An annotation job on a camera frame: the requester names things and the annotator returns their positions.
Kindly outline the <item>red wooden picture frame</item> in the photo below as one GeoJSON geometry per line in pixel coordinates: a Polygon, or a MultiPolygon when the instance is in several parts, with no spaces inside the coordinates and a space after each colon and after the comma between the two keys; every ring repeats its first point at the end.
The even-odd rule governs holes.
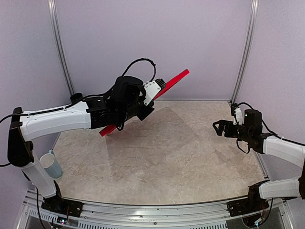
{"type": "MultiPolygon", "coordinates": [[[[168,90],[170,90],[174,85],[176,85],[181,79],[183,79],[185,76],[189,74],[189,70],[185,69],[181,73],[179,73],[177,76],[172,78],[170,81],[166,83],[165,88],[163,88],[154,98],[154,100],[158,99],[161,97],[163,94],[165,94],[168,90]]],[[[107,134],[110,134],[112,131],[116,129],[115,125],[108,125],[107,127],[103,128],[99,134],[103,137],[107,134]]]]}

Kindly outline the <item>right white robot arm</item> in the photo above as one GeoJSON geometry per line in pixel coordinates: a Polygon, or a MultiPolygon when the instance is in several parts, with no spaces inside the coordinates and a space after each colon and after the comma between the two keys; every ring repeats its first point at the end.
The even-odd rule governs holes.
{"type": "MultiPolygon", "coordinates": [[[[246,109],[243,114],[238,106],[231,112],[234,120],[219,120],[213,123],[218,136],[234,138],[247,143],[247,151],[272,156],[304,169],[305,146],[284,139],[275,133],[263,132],[262,113],[255,109],[246,109]]],[[[261,181],[251,185],[245,199],[230,201],[227,204],[230,216],[239,216],[267,209],[269,199],[305,198],[305,174],[290,179],[261,181]]]]}

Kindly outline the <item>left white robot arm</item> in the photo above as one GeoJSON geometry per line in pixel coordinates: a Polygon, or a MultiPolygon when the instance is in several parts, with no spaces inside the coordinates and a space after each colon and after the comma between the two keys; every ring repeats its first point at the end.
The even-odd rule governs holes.
{"type": "Polygon", "coordinates": [[[154,98],[165,87],[162,79],[144,83],[120,76],[109,93],[81,97],[71,105],[36,112],[17,107],[10,115],[8,161],[22,170],[43,197],[41,207],[67,217],[80,217],[83,203],[64,199],[57,182],[47,174],[33,153],[33,139],[74,129],[97,129],[109,125],[123,130],[127,120],[145,119],[153,110],[154,98]]]}

